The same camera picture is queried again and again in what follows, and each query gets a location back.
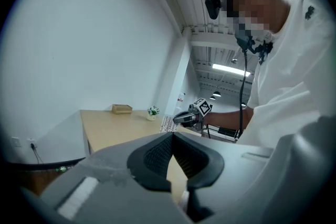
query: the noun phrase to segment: wooden table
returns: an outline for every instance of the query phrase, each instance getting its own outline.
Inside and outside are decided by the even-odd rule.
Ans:
[[[116,115],[110,111],[81,110],[83,128],[92,152],[141,137],[159,133],[162,118],[146,119],[147,111]],[[179,126],[177,131],[201,136],[199,133]],[[176,203],[181,199],[187,178],[174,156],[169,162],[167,180],[172,183],[172,195]]]

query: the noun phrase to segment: wooden box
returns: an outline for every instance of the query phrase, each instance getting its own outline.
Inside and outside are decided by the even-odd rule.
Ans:
[[[127,104],[113,104],[112,112],[114,114],[130,114],[132,113],[132,107]]]

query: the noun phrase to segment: black baseboard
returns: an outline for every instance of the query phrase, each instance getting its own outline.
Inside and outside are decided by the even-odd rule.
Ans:
[[[74,159],[72,161],[59,162],[59,163],[46,163],[46,164],[22,164],[22,163],[9,163],[6,162],[9,169],[21,171],[34,171],[34,170],[51,170],[57,169],[62,166],[73,166],[80,162],[82,159]]]

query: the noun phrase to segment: potted plant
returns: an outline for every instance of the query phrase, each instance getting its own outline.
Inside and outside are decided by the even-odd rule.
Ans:
[[[154,121],[156,119],[156,115],[158,115],[159,112],[160,109],[158,109],[156,106],[151,106],[148,109],[147,120]]]

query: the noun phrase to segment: white t-shirt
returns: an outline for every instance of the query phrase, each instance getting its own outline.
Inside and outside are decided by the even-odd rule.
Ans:
[[[305,78],[314,73],[309,79],[311,87],[329,79],[311,70],[324,65],[326,51],[335,44],[333,11],[327,0],[291,0],[290,4],[286,23],[273,35],[272,51],[257,66],[247,103],[254,115],[238,144],[274,148],[282,136],[296,133],[321,115],[318,98]],[[310,6],[313,12],[308,18]],[[315,96],[323,95],[316,89]]]

